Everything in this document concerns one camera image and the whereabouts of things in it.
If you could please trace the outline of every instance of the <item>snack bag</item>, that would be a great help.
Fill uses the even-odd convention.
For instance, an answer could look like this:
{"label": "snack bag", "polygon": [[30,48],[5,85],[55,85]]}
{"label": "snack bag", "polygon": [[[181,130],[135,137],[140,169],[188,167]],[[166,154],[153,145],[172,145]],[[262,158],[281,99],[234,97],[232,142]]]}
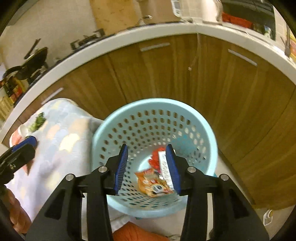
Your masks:
{"label": "snack bag", "polygon": [[165,151],[164,147],[160,147],[152,152],[151,158],[149,159],[149,164],[151,167],[153,167],[155,170],[157,170],[160,173],[160,165],[159,165],[159,151]]}
{"label": "snack bag", "polygon": [[171,194],[173,191],[167,185],[166,181],[160,179],[159,174],[153,168],[135,173],[138,178],[138,186],[141,192],[149,197],[159,197],[165,194]]}

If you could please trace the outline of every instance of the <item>wooden cabinet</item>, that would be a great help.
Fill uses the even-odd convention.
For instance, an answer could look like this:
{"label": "wooden cabinet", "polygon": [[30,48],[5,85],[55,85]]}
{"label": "wooden cabinet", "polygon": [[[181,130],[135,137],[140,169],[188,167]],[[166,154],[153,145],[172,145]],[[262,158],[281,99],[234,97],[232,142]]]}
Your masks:
{"label": "wooden cabinet", "polygon": [[267,135],[294,89],[283,73],[259,56],[201,36],[193,106],[212,126],[218,147],[231,164]]}
{"label": "wooden cabinet", "polygon": [[296,93],[275,125],[233,167],[256,207],[281,209],[296,203]]}
{"label": "wooden cabinet", "polygon": [[163,97],[189,103],[197,35],[147,40],[108,54],[127,102]]}
{"label": "wooden cabinet", "polygon": [[106,55],[96,58],[73,70],[39,95],[19,119],[26,122],[51,94],[51,99],[68,98],[99,119],[126,104],[112,65]]}

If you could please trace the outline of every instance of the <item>kitchen counter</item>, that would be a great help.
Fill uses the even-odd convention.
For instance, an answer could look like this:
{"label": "kitchen counter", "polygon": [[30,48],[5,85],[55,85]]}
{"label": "kitchen counter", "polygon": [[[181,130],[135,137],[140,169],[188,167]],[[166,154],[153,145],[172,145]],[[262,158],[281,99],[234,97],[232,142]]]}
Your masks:
{"label": "kitchen counter", "polygon": [[119,32],[116,35],[95,42],[92,45],[71,54],[46,72],[46,74],[28,90],[13,109],[0,131],[0,140],[3,141],[11,126],[36,97],[60,78],[84,63],[113,50],[144,40],[194,33],[219,38],[255,53],[278,68],[294,84],[296,84],[295,64],[285,56],[284,52],[278,47],[247,33],[225,26],[203,23],[168,23],[142,26]]}

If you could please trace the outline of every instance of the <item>green vegetable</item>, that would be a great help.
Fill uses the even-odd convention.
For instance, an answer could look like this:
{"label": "green vegetable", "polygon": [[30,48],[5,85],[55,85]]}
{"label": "green vegetable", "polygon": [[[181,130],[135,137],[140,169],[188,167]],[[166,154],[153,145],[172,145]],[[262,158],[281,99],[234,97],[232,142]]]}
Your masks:
{"label": "green vegetable", "polygon": [[44,117],[44,112],[41,112],[37,117],[35,122],[29,127],[30,132],[37,131],[46,121],[46,118]]}

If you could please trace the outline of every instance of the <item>light blue plastic basket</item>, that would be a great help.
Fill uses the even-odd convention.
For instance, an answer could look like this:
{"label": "light blue plastic basket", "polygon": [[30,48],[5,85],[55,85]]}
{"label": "light blue plastic basket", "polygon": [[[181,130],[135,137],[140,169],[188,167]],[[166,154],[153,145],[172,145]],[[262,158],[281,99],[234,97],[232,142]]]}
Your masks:
{"label": "light blue plastic basket", "polygon": [[128,163],[118,196],[107,196],[114,209],[139,218],[163,217],[186,207],[187,196],[149,198],[138,190],[135,172],[149,168],[152,151],[172,144],[190,166],[213,176],[218,148],[214,133],[195,109],[171,99],[144,99],[121,107],[97,129],[92,144],[92,169],[128,146]]}

